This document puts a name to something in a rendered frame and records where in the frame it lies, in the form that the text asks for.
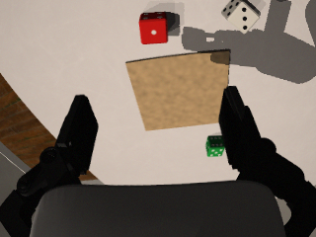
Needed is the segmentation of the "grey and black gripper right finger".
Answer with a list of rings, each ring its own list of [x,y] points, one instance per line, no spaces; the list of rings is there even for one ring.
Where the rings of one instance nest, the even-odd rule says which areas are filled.
[[[286,237],[309,237],[316,228],[316,188],[270,139],[261,137],[236,86],[224,88],[218,122],[228,163],[239,172],[236,180],[265,184],[291,211]]]

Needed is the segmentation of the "green die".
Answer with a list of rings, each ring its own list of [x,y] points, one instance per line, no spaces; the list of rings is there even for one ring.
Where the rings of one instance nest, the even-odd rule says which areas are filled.
[[[205,148],[208,157],[222,156],[225,148],[222,136],[209,136]]]

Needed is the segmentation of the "red die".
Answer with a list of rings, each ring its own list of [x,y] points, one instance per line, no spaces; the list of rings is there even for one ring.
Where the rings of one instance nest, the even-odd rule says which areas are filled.
[[[142,44],[168,42],[165,12],[142,13],[139,18],[139,29]]]

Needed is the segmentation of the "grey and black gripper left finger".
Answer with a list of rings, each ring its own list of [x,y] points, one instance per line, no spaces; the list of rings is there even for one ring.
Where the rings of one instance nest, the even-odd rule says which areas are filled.
[[[78,177],[90,168],[99,126],[87,96],[74,97],[62,125],[54,147],[45,148],[39,163],[0,205],[0,222],[11,237],[30,237],[32,216],[43,194],[60,186],[82,185]]]

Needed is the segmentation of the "tan mat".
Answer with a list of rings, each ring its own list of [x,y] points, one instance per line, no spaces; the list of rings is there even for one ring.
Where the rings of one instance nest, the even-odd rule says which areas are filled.
[[[229,49],[125,63],[145,130],[218,123]]]

